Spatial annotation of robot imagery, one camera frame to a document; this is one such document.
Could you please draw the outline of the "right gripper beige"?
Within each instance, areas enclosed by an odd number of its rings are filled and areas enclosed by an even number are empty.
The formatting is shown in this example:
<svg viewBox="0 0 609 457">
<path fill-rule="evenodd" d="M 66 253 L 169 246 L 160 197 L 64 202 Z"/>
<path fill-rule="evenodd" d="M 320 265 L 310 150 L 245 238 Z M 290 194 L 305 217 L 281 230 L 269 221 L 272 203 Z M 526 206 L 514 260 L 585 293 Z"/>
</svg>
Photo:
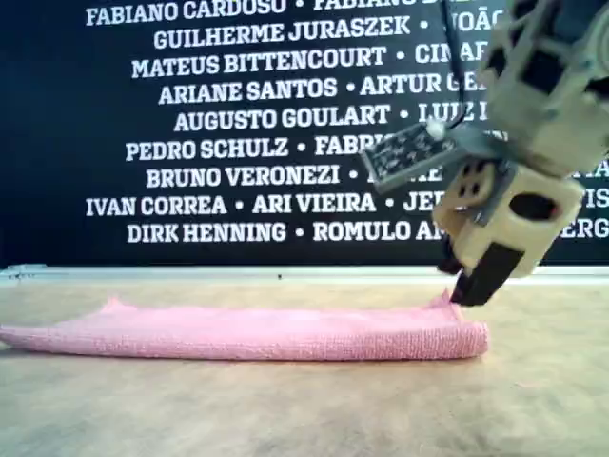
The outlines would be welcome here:
<svg viewBox="0 0 609 457">
<path fill-rule="evenodd" d="M 531 274 L 580 211 L 581 184 L 518 164 L 467 159 L 437 205 L 439 270 L 456 275 L 450 301 L 485 305 L 508 277 Z"/>
</svg>

